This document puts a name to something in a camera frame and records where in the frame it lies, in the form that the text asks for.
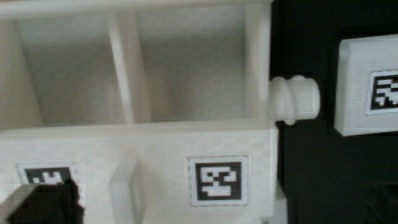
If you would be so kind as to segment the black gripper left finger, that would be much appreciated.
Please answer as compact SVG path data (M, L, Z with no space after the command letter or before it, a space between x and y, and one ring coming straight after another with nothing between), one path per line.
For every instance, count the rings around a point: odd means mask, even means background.
M81 193L72 179L24 184L0 203L0 224L81 224Z

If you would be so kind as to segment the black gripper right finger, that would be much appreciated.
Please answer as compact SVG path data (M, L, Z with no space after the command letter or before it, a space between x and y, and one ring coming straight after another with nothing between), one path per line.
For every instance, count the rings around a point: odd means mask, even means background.
M370 187L361 224L398 224L398 182Z

